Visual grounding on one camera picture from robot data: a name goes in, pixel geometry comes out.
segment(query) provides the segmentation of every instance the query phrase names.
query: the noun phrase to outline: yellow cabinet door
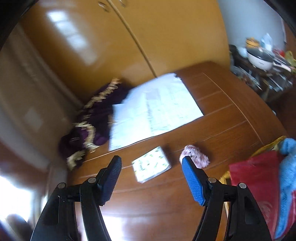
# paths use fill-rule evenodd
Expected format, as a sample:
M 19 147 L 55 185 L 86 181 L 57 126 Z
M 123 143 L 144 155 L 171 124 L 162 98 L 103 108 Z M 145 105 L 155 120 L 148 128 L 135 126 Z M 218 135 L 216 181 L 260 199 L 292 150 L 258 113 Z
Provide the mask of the yellow cabinet door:
M 108 0 L 155 73 L 214 61 L 229 66 L 229 48 L 216 0 Z
M 21 24 L 41 56 L 82 101 L 113 77 L 133 85 L 154 78 L 106 0 L 40 0 Z

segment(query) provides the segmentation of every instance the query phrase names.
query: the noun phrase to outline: wooden table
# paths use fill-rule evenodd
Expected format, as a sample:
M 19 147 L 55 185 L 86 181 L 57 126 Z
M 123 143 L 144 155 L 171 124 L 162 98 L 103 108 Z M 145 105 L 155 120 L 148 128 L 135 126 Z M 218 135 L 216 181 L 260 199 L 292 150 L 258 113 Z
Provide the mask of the wooden table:
M 230 71 L 207 62 L 176 74 L 183 80 L 204 114 L 187 125 L 126 148 L 108 151 L 108 143 L 87 156 L 87 161 L 69 175 L 69 184 L 79 184 L 106 167 L 114 155 L 123 169 L 111 200 L 101 208 L 112 240 L 192 240 L 203 207 L 194 202 L 183 176 L 179 156 L 185 145 L 194 144 L 209 157 L 208 176 L 220 178 L 228 165 L 247 159 L 257 149 L 287 135 L 271 109 Z M 141 184 L 131 162 L 161 146 L 172 168 Z M 76 205 L 78 229 L 87 240 Z M 225 212 L 217 240 L 223 240 Z

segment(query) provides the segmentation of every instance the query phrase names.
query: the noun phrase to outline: white cooking pot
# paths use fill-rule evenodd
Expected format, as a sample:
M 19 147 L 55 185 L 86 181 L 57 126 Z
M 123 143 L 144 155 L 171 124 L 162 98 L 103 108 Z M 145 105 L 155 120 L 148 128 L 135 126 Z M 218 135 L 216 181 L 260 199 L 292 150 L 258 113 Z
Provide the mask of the white cooking pot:
M 286 69 L 291 72 L 291 68 L 277 60 L 275 60 L 266 50 L 262 48 L 248 48 L 248 59 L 255 67 L 268 71 L 273 66 Z

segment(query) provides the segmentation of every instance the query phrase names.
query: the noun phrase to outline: pink plush toy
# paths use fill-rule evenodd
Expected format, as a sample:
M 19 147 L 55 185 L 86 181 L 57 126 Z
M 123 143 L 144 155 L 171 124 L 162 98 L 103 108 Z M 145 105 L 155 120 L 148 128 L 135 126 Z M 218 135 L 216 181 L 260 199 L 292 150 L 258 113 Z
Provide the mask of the pink plush toy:
M 186 156 L 191 157 L 193 163 L 196 165 L 197 168 L 205 168 L 210 163 L 208 157 L 202 154 L 198 147 L 195 147 L 193 145 L 187 145 L 184 147 L 184 150 L 182 151 L 179 159 L 181 164 L 183 158 Z

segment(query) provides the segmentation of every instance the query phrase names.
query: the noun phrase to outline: blue cloth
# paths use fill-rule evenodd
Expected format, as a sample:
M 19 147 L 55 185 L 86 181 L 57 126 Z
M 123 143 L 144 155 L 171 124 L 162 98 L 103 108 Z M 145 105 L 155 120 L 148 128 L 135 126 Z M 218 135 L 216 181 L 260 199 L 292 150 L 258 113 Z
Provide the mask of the blue cloth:
M 287 228 L 292 192 L 296 190 L 296 141 L 286 138 L 280 148 L 282 155 L 287 155 L 279 165 L 280 209 L 275 232 L 279 238 Z

